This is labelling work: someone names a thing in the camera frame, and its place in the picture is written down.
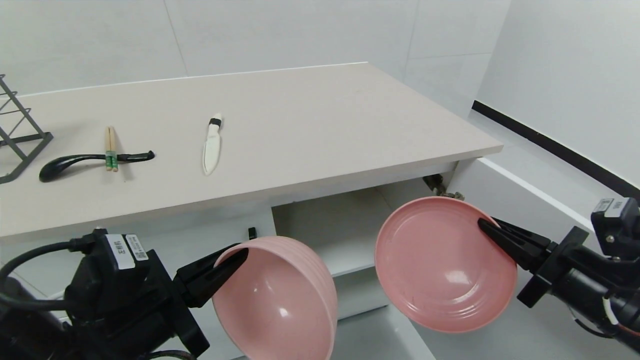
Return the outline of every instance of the black spoon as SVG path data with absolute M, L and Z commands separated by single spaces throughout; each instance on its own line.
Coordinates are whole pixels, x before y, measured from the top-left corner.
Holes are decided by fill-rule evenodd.
M 137 163 L 155 158 L 153 151 L 143 152 L 142 154 L 119 154 L 118 161 L 122 163 Z M 55 180 L 69 166 L 83 160 L 104 160 L 104 154 L 82 154 L 62 156 L 55 160 L 51 160 L 40 170 L 40 181 L 48 183 Z

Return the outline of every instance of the white label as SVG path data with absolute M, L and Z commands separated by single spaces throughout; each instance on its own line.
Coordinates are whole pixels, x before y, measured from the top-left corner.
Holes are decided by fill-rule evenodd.
M 613 202 L 613 199 L 602 199 L 598 203 L 598 206 L 593 210 L 594 213 L 599 213 L 601 211 L 605 211 L 609 205 Z
M 142 244 L 140 243 L 140 240 L 138 240 L 138 237 L 136 235 L 127 234 L 125 235 L 125 238 L 127 238 L 127 243 L 129 243 L 131 252 L 133 252 L 133 256 L 136 258 L 136 260 L 149 260 L 145 249 L 142 248 Z
M 628 198 L 613 200 L 613 203 L 609 206 L 609 209 L 605 211 L 604 217 L 619 218 L 620 216 L 622 216 L 622 209 L 624 209 L 627 205 L 627 201 L 629 201 Z
M 133 257 L 127 248 L 127 244 L 124 243 L 124 239 L 121 234 L 107 234 L 105 235 L 109 246 L 111 246 L 111 252 L 113 257 L 116 258 L 118 268 L 120 270 L 133 269 L 136 267 L 136 263 L 133 261 Z

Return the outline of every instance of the kitchen knife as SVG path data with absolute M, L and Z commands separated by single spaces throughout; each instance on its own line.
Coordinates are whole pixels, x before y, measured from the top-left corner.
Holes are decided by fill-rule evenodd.
M 209 129 L 207 130 L 207 139 L 202 149 L 202 168 L 205 175 L 211 175 L 218 164 L 220 157 L 220 126 L 222 125 L 222 115 L 215 114 L 209 121 Z

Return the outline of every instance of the wooden chopsticks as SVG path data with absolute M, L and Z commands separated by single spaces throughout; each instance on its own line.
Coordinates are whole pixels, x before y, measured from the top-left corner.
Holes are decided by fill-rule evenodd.
M 107 171 L 118 171 L 118 154 L 116 153 L 116 131 L 113 126 L 108 126 L 104 135 L 105 158 Z

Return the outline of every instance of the white countertop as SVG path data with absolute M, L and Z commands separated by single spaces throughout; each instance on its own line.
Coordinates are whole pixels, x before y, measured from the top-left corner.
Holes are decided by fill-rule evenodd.
M 17 180 L 0 184 L 3 240 L 267 199 L 502 148 L 368 63 L 146 81 L 20 99 L 55 139 Z M 202 146 L 209 119 L 218 112 L 224 116 L 220 162 L 207 177 Z M 108 125 L 115 127 L 119 153 L 153 150 L 156 159 L 121 164 L 118 173 L 106 172 L 104 162 L 84 161 L 62 179 L 38 180 L 42 166 L 59 156 L 104 154 Z

